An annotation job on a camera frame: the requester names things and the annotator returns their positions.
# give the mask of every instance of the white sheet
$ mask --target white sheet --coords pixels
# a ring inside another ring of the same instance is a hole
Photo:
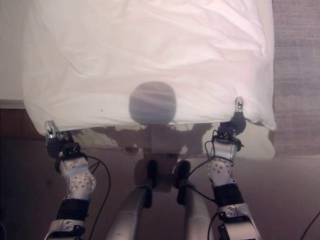
[[[40,133],[46,120],[61,130],[227,121],[237,96],[247,119],[276,127],[273,46],[254,0],[27,4],[23,96]]]

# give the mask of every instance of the silver robot arm segment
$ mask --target silver robot arm segment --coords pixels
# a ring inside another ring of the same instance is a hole
[[[237,97],[233,118],[221,123],[217,134],[212,137],[213,160],[207,165],[217,213],[223,222],[218,227],[220,240],[262,240],[231,170],[237,151],[243,147],[236,138],[245,129],[243,106],[242,98]]]
[[[66,196],[45,240],[80,240],[85,233],[84,223],[96,179],[70,133],[59,132],[52,121],[46,121],[45,128],[48,153],[56,159],[55,169],[66,181]]]

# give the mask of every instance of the black cable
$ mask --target black cable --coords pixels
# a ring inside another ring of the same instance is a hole
[[[208,199],[209,201],[214,202],[214,203],[216,202],[216,200],[214,200],[214,199],[206,196],[206,195],[203,194],[202,192],[200,192],[200,191],[198,191],[197,189],[195,189],[194,186],[192,186],[192,185],[186,185],[186,186],[187,186],[189,189],[191,189],[191,190],[195,191],[196,193],[200,194],[200,195],[201,195],[202,197],[204,197],[205,199]]]
[[[310,228],[310,227],[312,226],[312,224],[315,222],[315,220],[317,219],[317,217],[319,217],[319,215],[320,215],[320,211],[319,211],[318,214],[314,217],[314,219],[310,222],[310,224],[308,225],[308,227],[305,229],[305,231],[304,231],[302,237],[300,238],[300,240],[303,240],[303,239],[304,239],[304,237],[306,236],[309,228]]]
[[[93,164],[93,165],[91,165],[90,167],[89,167],[89,169],[92,169],[93,167],[95,167],[93,170],[92,170],[92,174],[94,174],[95,173],[95,171],[97,170],[97,168],[99,167],[99,164],[100,164],[100,162],[96,162],[95,164]]]
[[[107,191],[107,193],[106,193],[106,195],[105,195],[105,198],[104,198],[104,200],[103,200],[103,202],[102,202],[102,205],[101,205],[101,207],[100,207],[100,209],[99,209],[99,212],[98,212],[98,214],[97,214],[97,216],[96,216],[96,218],[95,218],[95,221],[94,221],[94,224],[93,224],[93,227],[92,227],[90,236],[89,236],[89,238],[88,238],[88,240],[91,240],[91,237],[92,237],[92,235],[93,235],[93,233],[94,233],[94,230],[95,230],[95,227],[96,227],[98,218],[99,218],[99,216],[100,216],[100,214],[101,214],[102,209],[104,208],[104,205],[105,205],[105,203],[106,203],[106,201],[107,201],[107,198],[108,198],[108,196],[109,196],[109,193],[110,193],[110,189],[111,189],[111,177],[110,177],[109,169],[108,169],[107,166],[104,164],[104,162],[102,162],[100,159],[98,159],[98,158],[96,158],[96,157],[94,157],[94,156],[87,156],[87,155],[86,155],[86,157],[87,157],[87,158],[90,158],[90,159],[97,160],[99,163],[101,163],[101,164],[104,166],[104,168],[105,168],[105,170],[106,170],[106,172],[107,172],[107,174],[108,174],[108,181],[109,181],[108,191]]]
[[[211,230],[212,224],[214,223],[214,220],[217,216],[218,216],[218,213],[216,212],[215,215],[213,215],[213,217],[211,218],[211,221],[210,221],[209,227],[208,227],[207,240],[210,240],[210,230]]]
[[[186,179],[188,179],[198,168],[200,168],[200,167],[202,167],[203,165],[205,165],[205,164],[207,164],[207,163],[209,163],[209,162],[211,162],[213,159],[215,159],[215,157],[216,157],[216,149],[215,149],[215,145],[214,144],[212,144],[212,149],[213,149],[213,156],[212,157],[210,157],[209,156],[209,151],[208,151],[208,149],[207,149],[207,144],[208,143],[212,143],[212,141],[210,140],[210,141],[206,141],[205,143],[204,143],[204,148],[205,148],[205,151],[206,151],[206,157],[207,157],[207,160],[206,161],[204,161],[204,162],[202,162],[202,163],[200,163],[198,166],[196,166],[190,173],[189,173],[189,175],[186,177]],[[219,156],[218,157],[219,159],[223,159],[223,160],[226,160],[226,161],[228,161],[228,162],[230,162],[231,163],[231,167],[233,167],[235,164],[234,164],[234,162],[233,161],[231,161],[230,159],[228,159],[228,158],[225,158],[225,157],[221,157],[221,156]]]

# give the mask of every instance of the gray carpet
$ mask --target gray carpet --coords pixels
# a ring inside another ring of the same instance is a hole
[[[320,154],[320,1],[274,0],[276,155]]]

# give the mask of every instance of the black band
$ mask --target black band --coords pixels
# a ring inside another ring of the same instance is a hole
[[[56,215],[56,219],[84,221],[88,214],[89,201],[82,199],[65,199]]]
[[[213,188],[213,193],[218,207],[244,203],[238,185],[234,183],[216,186]]]

